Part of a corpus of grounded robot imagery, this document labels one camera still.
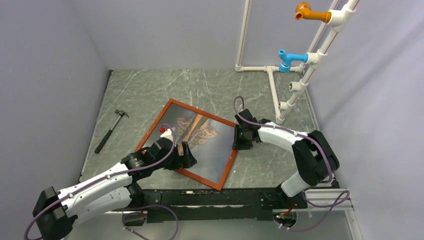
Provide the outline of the blue pipe elbow fitting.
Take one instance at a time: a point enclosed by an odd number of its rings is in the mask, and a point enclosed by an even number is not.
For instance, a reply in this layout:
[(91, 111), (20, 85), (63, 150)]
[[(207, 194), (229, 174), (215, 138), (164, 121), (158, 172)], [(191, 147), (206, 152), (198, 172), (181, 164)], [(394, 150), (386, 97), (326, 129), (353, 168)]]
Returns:
[(309, 59), (307, 53), (305, 54), (294, 54), (294, 53), (286, 53), (285, 50), (281, 49), (278, 52), (279, 58), (281, 59), (281, 63), (279, 65), (279, 71), (282, 73), (288, 73), (292, 67), (292, 62), (300, 61), (302, 63), (306, 63)]

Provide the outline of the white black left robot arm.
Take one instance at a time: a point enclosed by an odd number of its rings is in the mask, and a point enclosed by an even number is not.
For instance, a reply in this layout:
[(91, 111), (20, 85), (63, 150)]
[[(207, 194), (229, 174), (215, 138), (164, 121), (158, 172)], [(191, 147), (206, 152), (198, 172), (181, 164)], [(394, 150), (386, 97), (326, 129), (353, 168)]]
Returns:
[(138, 181), (158, 169), (188, 169), (197, 164), (186, 141), (181, 144), (161, 137), (151, 146), (124, 157), (107, 171), (77, 185), (56, 191), (43, 190), (32, 211), (33, 220), (24, 233), (29, 239), (33, 224), (42, 240), (61, 240), (73, 227), (112, 210), (139, 211), (148, 208)]

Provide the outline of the orange pipe elbow fitting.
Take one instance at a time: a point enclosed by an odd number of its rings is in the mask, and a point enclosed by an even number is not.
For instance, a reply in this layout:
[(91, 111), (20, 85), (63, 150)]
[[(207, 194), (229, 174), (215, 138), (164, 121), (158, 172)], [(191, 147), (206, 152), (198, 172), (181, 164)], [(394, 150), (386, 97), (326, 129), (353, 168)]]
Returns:
[(331, 20), (332, 13), (330, 11), (317, 12), (313, 11), (310, 4), (307, 2), (301, 2), (295, 9), (295, 19), (300, 21), (305, 20), (316, 20), (323, 23), (328, 23)]

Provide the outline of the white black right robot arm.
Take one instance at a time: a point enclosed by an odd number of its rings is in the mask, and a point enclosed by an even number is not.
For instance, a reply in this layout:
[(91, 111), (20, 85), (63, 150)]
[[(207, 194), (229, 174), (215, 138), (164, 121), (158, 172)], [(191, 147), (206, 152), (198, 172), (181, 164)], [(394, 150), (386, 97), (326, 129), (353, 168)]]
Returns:
[(275, 194), (276, 203), (289, 207), (299, 193), (328, 180), (340, 162), (322, 132), (294, 131), (269, 119), (257, 120), (248, 109), (237, 113), (233, 149), (249, 150), (253, 143), (268, 143), (294, 155), (297, 171), (283, 181)]

